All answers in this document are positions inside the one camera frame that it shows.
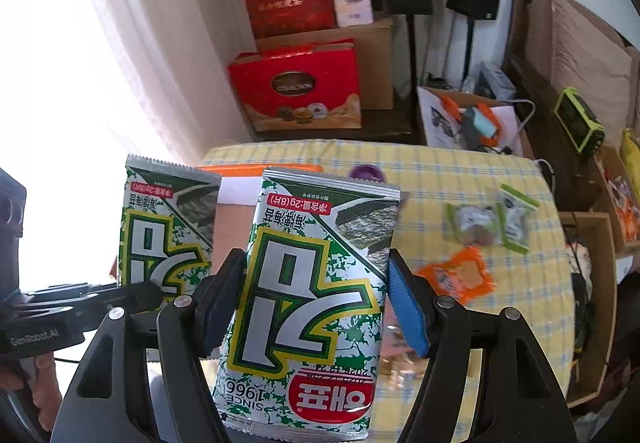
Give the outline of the person left hand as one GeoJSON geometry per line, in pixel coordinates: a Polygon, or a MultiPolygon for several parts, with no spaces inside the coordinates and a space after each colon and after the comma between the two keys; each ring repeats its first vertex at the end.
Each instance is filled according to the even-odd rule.
{"type": "MultiPolygon", "coordinates": [[[[32,385],[32,403],[38,408],[38,420],[44,431],[51,432],[62,404],[58,387],[55,361],[52,353],[35,357],[36,381],[32,385]]],[[[24,380],[9,367],[1,367],[1,388],[17,391],[25,386],[24,380]]]]}

